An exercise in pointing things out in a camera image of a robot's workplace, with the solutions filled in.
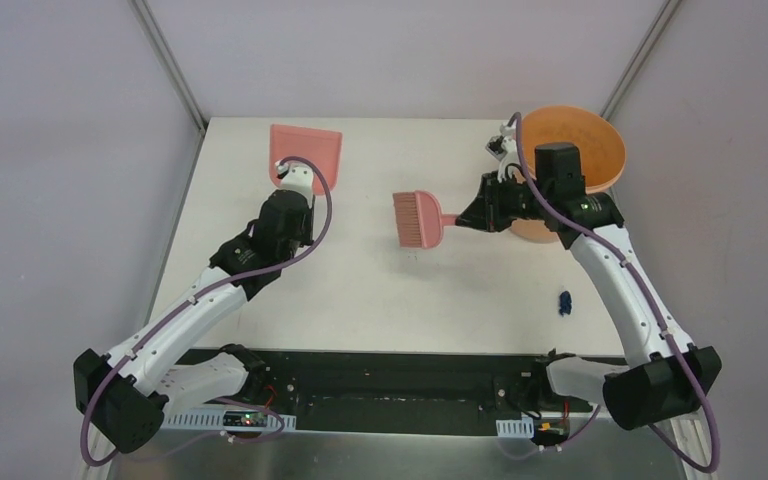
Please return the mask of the pink hand brush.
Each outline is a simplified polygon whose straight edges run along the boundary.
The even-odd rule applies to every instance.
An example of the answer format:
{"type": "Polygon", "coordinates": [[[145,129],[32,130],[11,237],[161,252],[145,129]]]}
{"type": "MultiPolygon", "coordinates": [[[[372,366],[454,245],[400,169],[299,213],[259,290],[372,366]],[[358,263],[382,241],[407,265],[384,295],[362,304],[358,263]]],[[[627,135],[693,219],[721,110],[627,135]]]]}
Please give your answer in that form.
{"type": "Polygon", "coordinates": [[[394,192],[392,200],[401,248],[436,248],[444,229],[456,224],[457,215],[443,213],[439,201],[427,191],[394,192]]]}

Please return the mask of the pink dustpan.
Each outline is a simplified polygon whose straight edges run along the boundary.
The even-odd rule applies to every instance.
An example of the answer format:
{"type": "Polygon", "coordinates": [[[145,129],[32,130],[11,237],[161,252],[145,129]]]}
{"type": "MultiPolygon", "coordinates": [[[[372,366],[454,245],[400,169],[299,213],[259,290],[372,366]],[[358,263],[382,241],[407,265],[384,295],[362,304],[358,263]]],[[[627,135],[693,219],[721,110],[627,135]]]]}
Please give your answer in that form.
{"type": "Polygon", "coordinates": [[[315,165],[334,190],[341,160],[343,134],[338,131],[273,124],[269,132],[269,175],[280,184],[277,162],[286,157],[301,157],[315,165]]]}

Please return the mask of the orange plastic bucket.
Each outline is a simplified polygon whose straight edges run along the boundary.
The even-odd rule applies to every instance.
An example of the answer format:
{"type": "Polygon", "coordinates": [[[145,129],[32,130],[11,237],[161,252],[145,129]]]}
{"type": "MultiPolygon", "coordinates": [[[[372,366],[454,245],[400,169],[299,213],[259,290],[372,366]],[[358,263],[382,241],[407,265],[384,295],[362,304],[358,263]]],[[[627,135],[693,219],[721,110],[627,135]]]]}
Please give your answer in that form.
{"type": "Polygon", "coordinates": [[[626,147],[607,120],[555,105],[514,114],[499,133],[510,150],[502,163],[512,182],[504,213],[516,235],[568,248],[586,230],[625,227],[607,189],[624,171],[626,147]]]}

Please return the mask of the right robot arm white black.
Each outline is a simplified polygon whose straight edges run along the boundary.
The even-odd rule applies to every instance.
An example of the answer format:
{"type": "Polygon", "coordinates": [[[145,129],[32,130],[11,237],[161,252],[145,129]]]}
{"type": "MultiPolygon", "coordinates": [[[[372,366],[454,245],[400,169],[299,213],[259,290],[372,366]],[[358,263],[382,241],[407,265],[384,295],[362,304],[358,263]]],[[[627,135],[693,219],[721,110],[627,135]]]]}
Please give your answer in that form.
{"type": "Polygon", "coordinates": [[[543,410],[575,397],[606,408],[625,430],[698,411],[722,369],[711,347],[698,347],[633,260],[624,219],[606,193],[587,193],[579,150],[549,143],[535,151],[536,179],[512,178],[515,142],[493,137],[488,151],[499,161],[481,177],[458,227],[501,232],[517,219],[538,220],[555,233],[584,268],[617,330],[626,365],[550,352],[527,384],[529,400],[543,410]]]}

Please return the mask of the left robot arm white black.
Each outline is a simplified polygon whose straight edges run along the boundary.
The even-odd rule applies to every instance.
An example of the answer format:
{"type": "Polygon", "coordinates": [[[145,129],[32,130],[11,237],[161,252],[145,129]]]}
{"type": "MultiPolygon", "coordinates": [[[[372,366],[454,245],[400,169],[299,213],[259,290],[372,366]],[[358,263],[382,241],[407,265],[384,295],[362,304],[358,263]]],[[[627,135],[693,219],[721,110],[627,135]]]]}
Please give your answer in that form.
{"type": "Polygon", "coordinates": [[[104,463],[90,452],[91,429],[112,443],[115,454],[129,454],[152,439],[170,416],[232,396],[246,405],[263,396],[266,365],[241,344],[225,345],[196,365],[177,363],[219,321],[321,244],[323,234],[313,232],[314,206],[309,189],[276,189],[257,218],[218,248],[160,318],[104,354],[88,349],[76,358],[80,449],[88,465],[104,463]]]}

